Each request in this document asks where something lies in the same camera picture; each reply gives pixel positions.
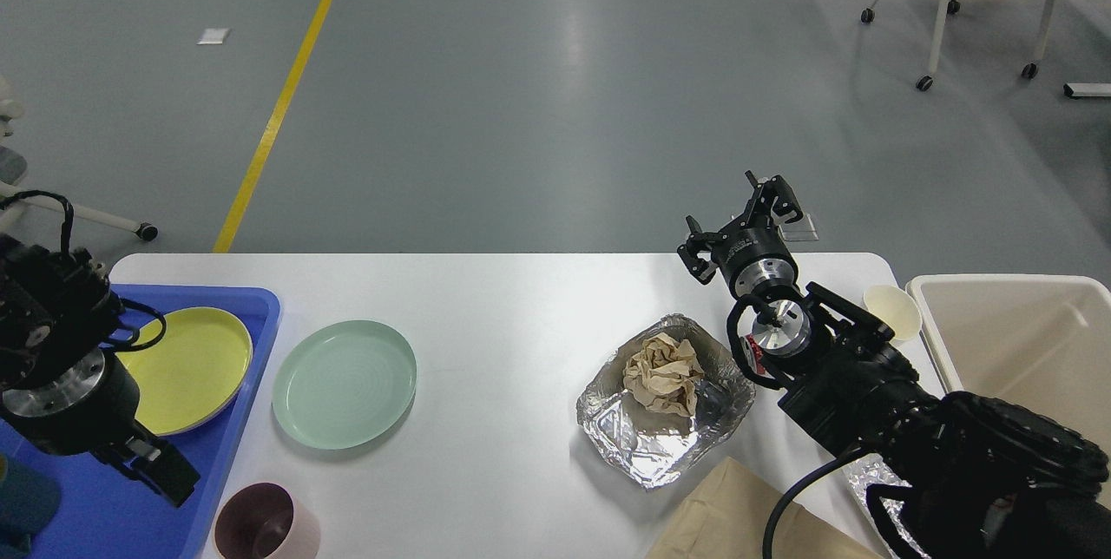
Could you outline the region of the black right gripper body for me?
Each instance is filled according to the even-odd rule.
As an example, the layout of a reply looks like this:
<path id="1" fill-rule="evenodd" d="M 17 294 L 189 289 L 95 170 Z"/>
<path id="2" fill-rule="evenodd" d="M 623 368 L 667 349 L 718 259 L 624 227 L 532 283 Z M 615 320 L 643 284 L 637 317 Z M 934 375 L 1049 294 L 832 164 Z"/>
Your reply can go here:
<path id="1" fill-rule="evenodd" d="M 741 229 L 710 246 L 713 263 L 725 274 L 734 298 L 762 295 L 770 287 L 795 287 L 799 270 L 774 229 Z"/>

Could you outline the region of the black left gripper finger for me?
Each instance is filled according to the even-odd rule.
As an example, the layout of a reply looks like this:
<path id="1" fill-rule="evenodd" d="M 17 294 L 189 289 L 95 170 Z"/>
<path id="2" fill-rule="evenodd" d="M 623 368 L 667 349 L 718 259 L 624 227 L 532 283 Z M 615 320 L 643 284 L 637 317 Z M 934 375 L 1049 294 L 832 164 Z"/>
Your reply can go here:
<path id="1" fill-rule="evenodd" d="M 200 481 L 200 472 L 176 445 L 138 422 L 114 441 L 114 453 L 128 477 L 147 485 L 174 508 L 181 508 L 194 495 Z"/>

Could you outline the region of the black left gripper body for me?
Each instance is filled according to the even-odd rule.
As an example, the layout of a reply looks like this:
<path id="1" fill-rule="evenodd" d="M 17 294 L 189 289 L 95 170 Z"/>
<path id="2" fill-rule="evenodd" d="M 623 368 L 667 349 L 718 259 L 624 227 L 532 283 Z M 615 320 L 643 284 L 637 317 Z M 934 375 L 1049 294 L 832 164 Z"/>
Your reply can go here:
<path id="1" fill-rule="evenodd" d="M 140 441 L 139 401 L 122 362 L 96 349 L 51 385 L 3 392 L 3 420 L 48 455 L 80 455 Z"/>

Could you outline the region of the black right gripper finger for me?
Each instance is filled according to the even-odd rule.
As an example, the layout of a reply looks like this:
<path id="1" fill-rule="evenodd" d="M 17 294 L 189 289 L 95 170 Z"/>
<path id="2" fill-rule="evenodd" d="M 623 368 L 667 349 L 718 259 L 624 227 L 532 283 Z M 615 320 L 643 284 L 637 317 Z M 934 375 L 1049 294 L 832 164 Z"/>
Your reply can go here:
<path id="1" fill-rule="evenodd" d="M 795 224 L 805 218 L 793 188 L 781 174 L 761 180 L 753 171 L 745 171 L 747 182 L 753 194 L 740 214 L 740 229 L 747 232 L 780 231 L 783 224 Z"/>
<path id="2" fill-rule="evenodd" d="M 719 231 L 703 230 L 693 214 L 687 214 L 684 222 L 689 232 L 685 241 L 677 247 L 677 254 L 687 274 L 691 274 L 700 285 L 709 285 L 719 267 L 712 257 L 712 247 L 722 240 L 722 234 Z"/>

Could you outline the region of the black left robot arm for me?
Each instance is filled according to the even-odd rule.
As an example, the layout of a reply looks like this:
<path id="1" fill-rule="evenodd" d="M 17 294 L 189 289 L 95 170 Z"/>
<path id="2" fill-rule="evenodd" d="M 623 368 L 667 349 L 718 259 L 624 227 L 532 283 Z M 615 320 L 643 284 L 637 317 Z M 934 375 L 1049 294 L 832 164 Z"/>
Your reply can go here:
<path id="1" fill-rule="evenodd" d="M 3 234 L 3 421 L 46 455 L 92 455 L 179 508 L 200 473 L 164 437 L 136 419 L 136 378 L 120 355 L 158 345 L 166 315 L 116 295 L 94 258 L 72 247 L 76 206 L 32 188 L 3 207 L 46 198 L 61 208 L 56 250 Z"/>

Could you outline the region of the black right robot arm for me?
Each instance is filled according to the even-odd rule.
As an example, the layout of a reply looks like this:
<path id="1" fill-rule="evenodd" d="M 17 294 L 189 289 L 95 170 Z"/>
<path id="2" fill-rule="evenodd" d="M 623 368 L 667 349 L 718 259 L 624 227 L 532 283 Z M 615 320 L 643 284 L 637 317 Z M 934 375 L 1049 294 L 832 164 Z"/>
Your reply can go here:
<path id="1" fill-rule="evenodd" d="M 733 363 L 782 391 L 779 408 L 832 456 L 778 500 L 761 555 L 773 555 L 798 495 L 878 455 L 901 485 L 868 485 L 865 511 L 899 558 L 1107 558 L 1103 449 L 1025 406 L 928 393 L 891 326 L 828 287 L 799 286 L 780 231 L 805 218 L 792 187 L 780 174 L 745 178 L 753 194 L 742 214 L 713 231 L 687 216 L 677 252 L 700 283 L 725 278 Z"/>

